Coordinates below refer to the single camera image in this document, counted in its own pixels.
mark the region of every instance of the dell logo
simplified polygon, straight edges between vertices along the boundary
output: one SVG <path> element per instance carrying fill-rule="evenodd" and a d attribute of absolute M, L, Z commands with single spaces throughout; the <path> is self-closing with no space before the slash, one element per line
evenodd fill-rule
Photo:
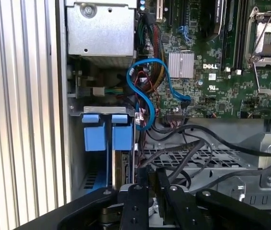
<path fill-rule="evenodd" d="M 203 69 L 218 69 L 216 64 L 203 64 Z"/>

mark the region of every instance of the silver metal panel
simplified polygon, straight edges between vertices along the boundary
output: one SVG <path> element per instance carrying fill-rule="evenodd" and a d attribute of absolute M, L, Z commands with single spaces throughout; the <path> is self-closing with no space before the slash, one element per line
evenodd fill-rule
<path fill-rule="evenodd" d="M 55 0 L 0 0 L 0 229 L 65 203 Z"/>
<path fill-rule="evenodd" d="M 194 53 L 169 53 L 169 73 L 171 78 L 192 79 L 194 73 Z"/>
<path fill-rule="evenodd" d="M 101 68 L 127 68 L 134 55 L 135 7 L 136 0 L 83 0 L 68 6 L 68 53 Z"/>

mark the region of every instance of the blue clip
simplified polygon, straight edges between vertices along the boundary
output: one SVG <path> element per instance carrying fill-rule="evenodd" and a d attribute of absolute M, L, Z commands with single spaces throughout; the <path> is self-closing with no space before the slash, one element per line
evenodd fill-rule
<path fill-rule="evenodd" d="M 99 115 L 84 114 L 82 122 L 85 124 L 99 123 Z M 105 122 L 101 126 L 85 127 L 84 144 L 86 151 L 105 151 L 106 150 L 106 132 Z"/>
<path fill-rule="evenodd" d="M 112 115 L 112 149 L 132 149 L 132 124 L 128 125 L 127 115 Z M 115 124 L 127 124 L 127 126 L 116 126 Z"/>

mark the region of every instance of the capacitor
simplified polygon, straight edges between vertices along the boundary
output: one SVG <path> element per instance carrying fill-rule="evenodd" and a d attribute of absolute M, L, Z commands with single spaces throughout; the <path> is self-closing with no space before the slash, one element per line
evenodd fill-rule
<path fill-rule="evenodd" d="M 198 85 L 198 86 L 202 86 L 202 85 L 203 85 L 203 80 L 202 80 L 202 79 L 199 79 L 199 80 L 197 81 L 197 85 Z"/>

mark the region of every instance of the heatsink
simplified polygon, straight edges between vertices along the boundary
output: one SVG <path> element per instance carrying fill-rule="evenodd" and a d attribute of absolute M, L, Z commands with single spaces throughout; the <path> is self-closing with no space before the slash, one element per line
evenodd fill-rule
<path fill-rule="evenodd" d="M 192 79 L 194 74 L 194 53 L 169 53 L 169 73 L 173 79 Z"/>

